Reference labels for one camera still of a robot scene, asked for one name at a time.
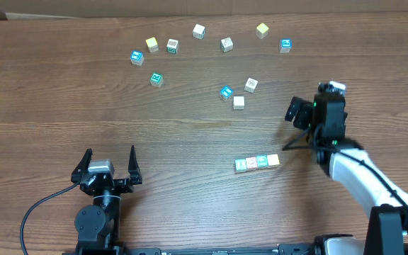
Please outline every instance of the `wooden block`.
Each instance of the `wooden block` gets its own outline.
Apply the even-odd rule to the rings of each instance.
[[[178,40],[169,39],[168,45],[166,46],[166,50],[170,53],[176,54],[177,49],[179,48]]]
[[[153,73],[150,77],[150,84],[152,86],[161,87],[163,84],[163,75],[159,73]]]
[[[247,161],[245,159],[236,159],[235,160],[235,172],[243,173],[247,171]]]
[[[225,38],[221,40],[220,46],[223,52],[228,52],[232,50],[232,48],[234,47],[234,45],[232,44],[231,38]]]
[[[156,52],[159,50],[159,44],[155,38],[149,38],[146,40],[147,47],[149,48],[149,52]]]
[[[258,85],[258,81],[252,78],[248,78],[248,81],[245,83],[245,90],[248,92],[254,93],[254,89]]]
[[[133,50],[132,51],[132,55],[130,56],[130,61],[132,62],[132,64],[136,64],[141,66],[142,63],[144,62],[145,57],[142,55],[142,52],[139,52],[137,50]]]
[[[280,159],[277,154],[267,156],[268,167],[277,167],[280,165]]]
[[[193,29],[193,37],[197,39],[203,39],[205,35],[205,27],[199,24],[195,25]]]
[[[245,97],[235,96],[234,97],[234,109],[243,110],[244,107],[245,107]]]
[[[256,157],[246,158],[246,168],[248,170],[256,170],[258,169],[258,163]]]
[[[256,35],[259,37],[259,39],[262,39],[266,37],[268,34],[268,26],[264,23],[261,23],[261,25],[258,25],[256,28]]]

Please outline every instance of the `small cube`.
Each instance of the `small cube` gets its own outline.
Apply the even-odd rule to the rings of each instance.
[[[149,48],[149,52],[156,52],[159,50],[159,45],[157,43],[157,40],[155,38],[149,38],[146,40],[147,47]]]
[[[248,78],[248,80],[245,83],[245,90],[254,93],[254,89],[256,89],[257,85],[258,85],[257,80]]]
[[[292,41],[290,39],[281,39],[280,53],[289,53],[292,49]]]
[[[150,84],[152,86],[161,87],[163,84],[163,75],[158,73],[153,73],[150,77]]]
[[[280,159],[277,154],[267,156],[268,167],[276,167],[280,165]]]
[[[243,173],[247,171],[247,161],[245,159],[236,159],[235,160],[235,172]]]
[[[193,29],[193,37],[197,39],[203,39],[205,35],[205,27],[203,25],[196,24]]]
[[[256,156],[256,161],[258,162],[258,167],[259,167],[259,168],[266,168],[266,167],[268,167],[267,155],[259,155],[259,156]]]
[[[222,98],[224,101],[227,101],[227,99],[228,99],[229,97],[231,97],[232,93],[233,93],[233,90],[232,90],[230,87],[225,86],[225,87],[220,91],[220,98]]]
[[[258,25],[256,28],[256,35],[259,37],[259,39],[262,39],[266,37],[268,34],[268,26],[264,23],[261,23],[261,25]]]
[[[179,44],[178,44],[178,40],[175,39],[169,39],[168,40],[168,45],[166,46],[166,50],[169,53],[173,53],[176,54],[177,53],[177,49],[179,48]]]
[[[245,107],[245,97],[235,96],[234,97],[234,109],[243,110],[244,107]]]
[[[256,161],[256,157],[246,158],[246,168],[248,170],[256,170],[258,169],[258,163]]]
[[[132,61],[132,64],[136,64],[136,65],[142,65],[142,63],[144,62],[145,57],[142,55],[142,52],[133,50],[132,51],[132,55],[130,56],[130,61]]]
[[[232,44],[232,40],[231,38],[226,38],[221,40],[221,49],[223,50],[223,52],[228,52],[230,50],[232,50],[232,48],[234,47],[234,45]]]

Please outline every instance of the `wooden table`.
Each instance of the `wooden table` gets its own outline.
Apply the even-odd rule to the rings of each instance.
[[[204,40],[192,37],[196,23]],[[234,49],[223,54],[226,37]],[[169,38],[177,55],[166,52]],[[292,39],[289,54],[279,54],[281,38]],[[132,50],[145,53],[142,67],[128,60]],[[152,72],[164,75],[160,89]],[[248,77],[259,80],[253,94]],[[408,192],[408,13],[0,22],[0,254],[21,254],[26,210],[71,184],[86,148],[127,176],[131,145],[144,183],[123,196],[130,247],[364,239],[367,217],[341,184],[310,152],[281,152],[299,133],[284,121],[291,98],[311,100],[330,79],[348,85],[347,135]],[[225,85],[245,96],[244,110],[219,98]],[[234,174],[235,159],[273,153],[279,169]],[[30,254],[73,250],[74,217],[91,202],[76,189],[34,210]]]

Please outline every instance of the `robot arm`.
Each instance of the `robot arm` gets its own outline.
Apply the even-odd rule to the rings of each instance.
[[[374,168],[408,205],[408,193],[405,193],[389,180],[370,160],[366,151],[353,148],[343,149],[341,152],[349,154],[356,159],[363,160],[367,165]],[[383,204],[392,205],[394,207],[402,206],[391,196],[390,192],[370,170],[342,154],[333,153],[331,155],[329,176],[333,181],[340,182],[349,191],[353,198],[361,204],[368,217],[370,216],[371,208],[374,206]]]

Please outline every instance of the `black cable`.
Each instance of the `black cable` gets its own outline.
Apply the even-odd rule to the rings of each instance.
[[[290,146],[295,144],[298,140],[302,139],[305,135],[307,135],[311,130],[311,127],[308,127],[305,131],[303,131],[301,134],[299,134],[296,138],[294,138],[294,140],[288,142],[286,145],[283,146],[283,151],[287,151],[290,150]]]
[[[76,183],[74,183],[74,185],[70,186],[69,188],[63,189],[60,192],[54,193],[52,195],[49,195],[46,198],[43,198],[42,200],[39,200],[37,203],[35,203],[33,206],[31,206],[31,208],[29,208],[29,210],[26,212],[25,217],[23,217],[23,221],[21,222],[21,226],[20,226],[20,244],[21,244],[21,250],[23,251],[24,255],[28,255],[28,252],[26,251],[26,246],[25,246],[25,239],[23,236],[23,231],[25,229],[25,223],[26,220],[28,219],[29,214],[34,210],[34,208],[38,207],[39,204],[45,202],[46,200],[49,200],[51,198],[54,198],[56,196],[59,196],[61,194],[66,193],[67,191],[72,190],[73,188],[77,187],[79,185],[79,181],[77,181]]]
[[[391,195],[405,208],[408,214],[408,205],[405,203],[405,201],[396,193],[396,191],[387,183],[387,181],[384,178],[382,178],[382,176],[374,168],[366,164],[364,160],[360,160],[355,157],[352,157],[351,155],[341,152],[337,149],[330,149],[326,147],[315,147],[314,149],[320,149],[320,150],[327,151],[327,152],[339,153],[345,156],[346,158],[351,159],[359,163],[361,166],[364,166],[365,168],[367,168],[367,170],[371,171],[371,173],[374,174],[374,176],[379,180],[379,182],[381,182],[381,184],[391,193]]]

